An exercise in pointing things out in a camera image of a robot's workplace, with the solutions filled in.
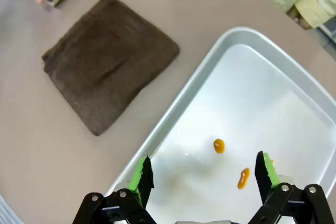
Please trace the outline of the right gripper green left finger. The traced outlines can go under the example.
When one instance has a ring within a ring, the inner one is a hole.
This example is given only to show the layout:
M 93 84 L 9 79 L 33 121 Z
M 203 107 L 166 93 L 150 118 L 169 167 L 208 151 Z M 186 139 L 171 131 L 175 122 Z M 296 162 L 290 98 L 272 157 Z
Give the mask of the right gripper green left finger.
M 106 197 L 100 193 L 86 194 L 73 223 L 155 223 L 146 210 L 153 188 L 151 160 L 142 157 L 127 188 Z

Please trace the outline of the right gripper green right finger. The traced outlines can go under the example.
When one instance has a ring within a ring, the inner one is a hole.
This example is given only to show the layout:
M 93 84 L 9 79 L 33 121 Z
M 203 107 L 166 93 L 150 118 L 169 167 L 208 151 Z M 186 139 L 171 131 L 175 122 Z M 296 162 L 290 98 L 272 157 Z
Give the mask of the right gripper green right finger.
M 249 223 L 278 223 L 291 217 L 294 223 L 334 223 L 322 187 L 308 184 L 299 189 L 294 184 L 281 182 L 267 153 L 257 153 L 255 177 L 262 206 Z

